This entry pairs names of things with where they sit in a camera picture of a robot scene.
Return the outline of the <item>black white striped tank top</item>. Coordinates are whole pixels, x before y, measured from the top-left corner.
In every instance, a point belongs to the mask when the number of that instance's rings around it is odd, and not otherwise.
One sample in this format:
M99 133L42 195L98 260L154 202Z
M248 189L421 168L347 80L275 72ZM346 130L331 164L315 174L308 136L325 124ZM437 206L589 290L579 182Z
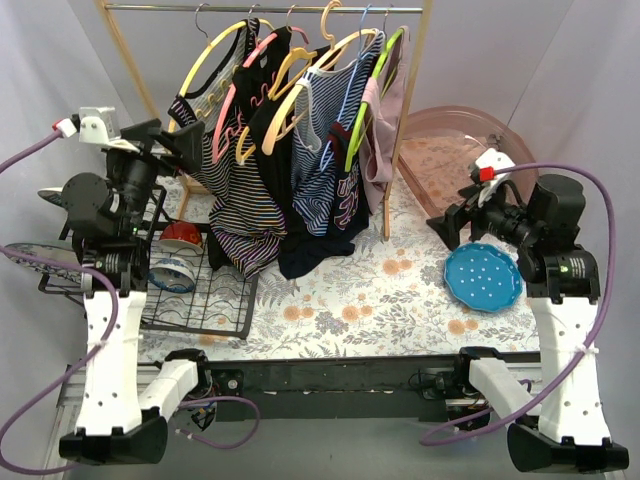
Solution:
M235 148L246 126L236 94L227 110L204 121L203 163L191 175L213 196L208 235L211 267L235 266L251 277L275 260L285 235L282 213L252 158L239 165Z

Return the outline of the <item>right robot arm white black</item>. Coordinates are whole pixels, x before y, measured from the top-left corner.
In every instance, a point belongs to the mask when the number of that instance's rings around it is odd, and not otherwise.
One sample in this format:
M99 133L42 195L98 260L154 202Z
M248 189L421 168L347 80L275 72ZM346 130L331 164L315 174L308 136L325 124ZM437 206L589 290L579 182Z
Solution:
M495 349L467 347L452 373L464 397L481 394L505 429L522 472L602 473L629 465L615 443L601 401L595 338L610 303L612 276L578 245L586 205L577 180L540 176L528 200L507 201L507 170L483 168L461 190L463 202L428 220L449 249L444 266L453 295L493 312L525 293L538 337L544 388L530 394Z

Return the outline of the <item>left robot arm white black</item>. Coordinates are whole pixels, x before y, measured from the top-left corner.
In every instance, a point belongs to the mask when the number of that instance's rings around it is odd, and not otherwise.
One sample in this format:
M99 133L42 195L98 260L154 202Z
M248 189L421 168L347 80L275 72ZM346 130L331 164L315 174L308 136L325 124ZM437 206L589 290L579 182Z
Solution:
M81 289L90 356L75 430L59 442L62 458L88 465L157 464L169 420L187 397L213 386L203 351L169 354L138 389L138 342L147 302L151 242L139 234L159 174L200 169L205 125L175 132L158 119L123 130L105 148L107 175L80 173L62 189Z

